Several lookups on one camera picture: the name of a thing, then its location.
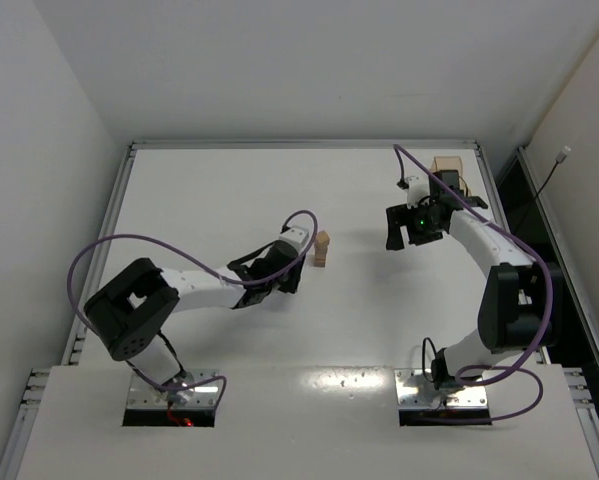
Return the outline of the clear amber plastic bin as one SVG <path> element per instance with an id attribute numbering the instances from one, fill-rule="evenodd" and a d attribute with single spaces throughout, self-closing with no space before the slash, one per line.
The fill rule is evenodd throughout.
<path id="1" fill-rule="evenodd" d="M 463 162 L 460 156 L 435 156 L 431 165 L 431 171 L 436 173 L 442 170 L 456 170 L 462 193 L 466 196 L 472 194 L 470 187 L 463 178 Z"/>

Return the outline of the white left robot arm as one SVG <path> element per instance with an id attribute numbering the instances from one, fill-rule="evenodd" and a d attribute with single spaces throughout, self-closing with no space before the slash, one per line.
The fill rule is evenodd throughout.
<path id="1" fill-rule="evenodd" d="M 283 234 L 210 274 L 157 267 L 139 258 L 85 304 L 85 317 L 113 360 L 127 363 L 149 385 L 176 392 L 190 381 L 162 332 L 174 314 L 204 308 L 237 310 L 271 293 L 293 294 L 300 282 L 304 241 Z"/>

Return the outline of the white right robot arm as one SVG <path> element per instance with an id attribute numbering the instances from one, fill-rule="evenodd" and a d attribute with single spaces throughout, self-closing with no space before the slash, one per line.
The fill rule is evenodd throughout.
<path id="1" fill-rule="evenodd" d="M 474 381 L 486 367 L 556 345 L 562 333 L 564 278 L 551 263 L 541 265 L 488 222 L 487 203 L 470 193 L 456 170 L 402 178 L 405 203 L 387 208 L 386 248 L 399 251 L 450 235 L 485 276 L 477 327 L 461 341 L 436 352 L 435 388 L 457 376 Z"/>

